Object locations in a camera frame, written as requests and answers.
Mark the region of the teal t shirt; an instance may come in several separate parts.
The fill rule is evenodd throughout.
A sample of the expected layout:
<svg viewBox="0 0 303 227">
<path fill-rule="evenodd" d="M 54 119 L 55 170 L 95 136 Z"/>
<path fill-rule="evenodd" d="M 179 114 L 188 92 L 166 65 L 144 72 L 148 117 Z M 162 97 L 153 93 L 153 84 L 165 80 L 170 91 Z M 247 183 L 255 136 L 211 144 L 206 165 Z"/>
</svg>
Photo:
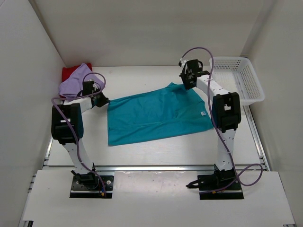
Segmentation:
<svg viewBox="0 0 303 227">
<path fill-rule="evenodd" d="M 118 146 L 208 131 L 213 128 L 204 100 L 182 84 L 110 101 L 108 145 Z"/>
</svg>

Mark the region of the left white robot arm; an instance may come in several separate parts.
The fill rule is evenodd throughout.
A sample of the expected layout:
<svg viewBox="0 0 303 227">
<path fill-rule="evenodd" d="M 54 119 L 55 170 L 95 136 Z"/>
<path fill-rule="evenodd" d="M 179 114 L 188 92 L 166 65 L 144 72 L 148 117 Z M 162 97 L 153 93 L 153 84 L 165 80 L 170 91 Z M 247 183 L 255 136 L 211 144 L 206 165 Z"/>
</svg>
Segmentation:
<svg viewBox="0 0 303 227">
<path fill-rule="evenodd" d="M 97 173 L 96 167 L 89 159 L 84 148 L 84 124 L 82 114 L 94 107 L 103 107 L 109 104 L 104 96 L 104 85 L 94 81 L 84 81 L 83 90 L 74 98 L 54 97 L 51 99 L 52 120 L 51 134 L 68 152 L 74 170 L 72 173 L 79 184 L 88 190 L 98 189 L 106 192 L 104 180 Z"/>
</svg>

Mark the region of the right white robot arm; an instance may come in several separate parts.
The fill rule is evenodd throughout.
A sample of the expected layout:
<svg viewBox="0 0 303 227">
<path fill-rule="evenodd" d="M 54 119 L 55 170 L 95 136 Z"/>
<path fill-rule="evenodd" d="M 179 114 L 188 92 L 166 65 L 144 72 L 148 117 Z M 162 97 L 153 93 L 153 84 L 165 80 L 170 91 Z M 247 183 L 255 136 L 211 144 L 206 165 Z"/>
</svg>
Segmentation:
<svg viewBox="0 0 303 227">
<path fill-rule="evenodd" d="M 180 60 L 178 65 L 182 68 L 180 77 L 185 89 L 196 87 L 207 95 L 210 118 L 218 135 L 214 173 L 200 176 L 196 181 L 190 182 L 187 188 L 204 186 L 216 192 L 236 179 L 232 153 L 235 133 L 241 122 L 240 97 L 238 93 L 224 89 L 212 79 L 212 74 L 203 70 L 201 61 Z"/>
</svg>

